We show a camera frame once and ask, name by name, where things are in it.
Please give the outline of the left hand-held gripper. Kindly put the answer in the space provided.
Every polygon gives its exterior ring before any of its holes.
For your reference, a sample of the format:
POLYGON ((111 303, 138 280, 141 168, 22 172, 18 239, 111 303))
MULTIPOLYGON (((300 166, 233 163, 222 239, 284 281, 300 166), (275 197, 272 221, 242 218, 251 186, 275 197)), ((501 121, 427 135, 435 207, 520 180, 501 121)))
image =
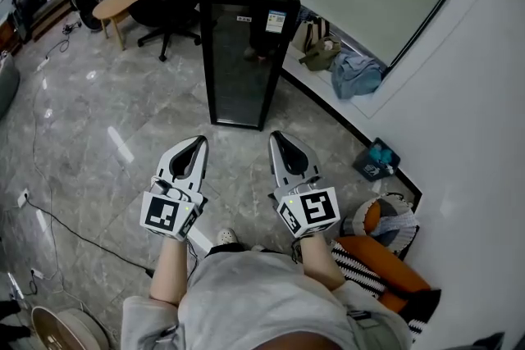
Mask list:
POLYGON ((139 224, 179 242, 202 215, 207 199, 199 192, 208 163, 205 136, 184 139, 164 152, 142 199, 139 224))

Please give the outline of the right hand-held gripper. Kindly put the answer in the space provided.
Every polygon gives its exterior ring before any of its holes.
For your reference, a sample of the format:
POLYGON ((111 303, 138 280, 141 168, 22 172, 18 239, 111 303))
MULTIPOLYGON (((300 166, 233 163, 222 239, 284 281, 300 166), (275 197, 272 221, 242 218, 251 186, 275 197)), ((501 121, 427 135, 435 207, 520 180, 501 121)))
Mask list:
POLYGON ((335 188, 319 176, 320 161, 305 142, 275 130, 269 137, 269 155, 280 188, 268 197, 296 239, 328 230, 340 220, 335 188))

